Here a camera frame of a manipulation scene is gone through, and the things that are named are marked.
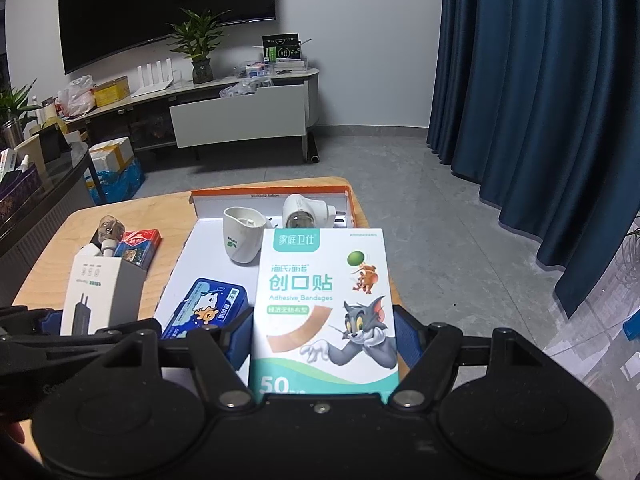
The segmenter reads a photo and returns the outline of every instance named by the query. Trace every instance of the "baseboard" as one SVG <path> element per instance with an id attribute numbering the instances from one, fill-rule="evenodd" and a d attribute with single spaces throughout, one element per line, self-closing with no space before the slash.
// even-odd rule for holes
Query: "baseboard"
<path id="1" fill-rule="evenodd" d="M 367 126 L 329 125 L 322 124 L 313 127 L 316 136 L 363 136 L 363 137 L 420 137 L 427 138 L 429 129 L 423 126 Z"/>

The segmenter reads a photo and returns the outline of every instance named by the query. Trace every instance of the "screw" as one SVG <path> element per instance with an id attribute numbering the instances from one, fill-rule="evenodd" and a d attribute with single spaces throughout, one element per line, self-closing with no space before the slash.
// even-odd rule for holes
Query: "screw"
<path id="1" fill-rule="evenodd" d="M 314 406 L 314 411 L 322 415 L 323 413 L 327 413 L 331 409 L 331 406 L 326 402 L 319 402 Z"/>
<path id="2" fill-rule="evenodd" d="M 230 392 L 225 392 L 218 398 L 220 404 L 225 406 L 226 408 L 242 408 L 246 406 L 249 402 L 251 402 L 252 397 L 247 392 L 243 392 L 242 390 L 231 390 Z"/>
<path id="3" fill-rule="evenodd" d="M 394 395 L 393 401 L 401 408 L 417 408 L 424 403 L 424 395 L 416 390 L 403 390 Z"/>

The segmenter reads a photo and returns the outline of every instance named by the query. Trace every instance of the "teal logo tab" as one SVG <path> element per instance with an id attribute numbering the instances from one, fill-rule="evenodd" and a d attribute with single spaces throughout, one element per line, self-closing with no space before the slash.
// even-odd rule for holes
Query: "teal logo tab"
<path id="1" fill-rule="evenodd" d="M 320 248 L 320 229 L 276 229 L 273 248 L 279 253 L 312 253 Z"/>

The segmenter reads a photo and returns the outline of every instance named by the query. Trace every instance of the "curtain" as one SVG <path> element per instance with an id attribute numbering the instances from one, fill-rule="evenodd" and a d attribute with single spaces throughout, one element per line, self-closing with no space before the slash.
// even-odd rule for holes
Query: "curtain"
<path id="1" fill-rule="evenodd" d="M 443 0 L 428 144 L 563 266 L 568 316 L 640 205 L 639 0 Z"/>

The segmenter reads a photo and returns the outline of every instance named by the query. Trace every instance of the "gray cartoon cat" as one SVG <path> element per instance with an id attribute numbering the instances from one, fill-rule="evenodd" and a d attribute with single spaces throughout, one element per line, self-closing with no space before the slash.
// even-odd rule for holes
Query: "gray cartoon cat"
<path id="1" fill-rule="evenodd" d="M 380 296 L 369 306 L 349 305 L 345 301 L 347 315 L 344 317 L 344 325 L 347 330 L 342 333 L 342 339 L 348 339 L 348 343 L 342 350 L 324 339 L 304 345 L 300 348 L 300 354 L 308 354 L 306 362 L 313 363 L 320 356 L 325 361 L 329 360 L 335 365 L 343 366 L 360 352 L 364 352 L 380 366 L 395 367 L 398 363 L 396 338 L 388 337 L 384 332 L 387 326 L 382 323 L 385 319 L 382 298 L 384 296 Z"/>

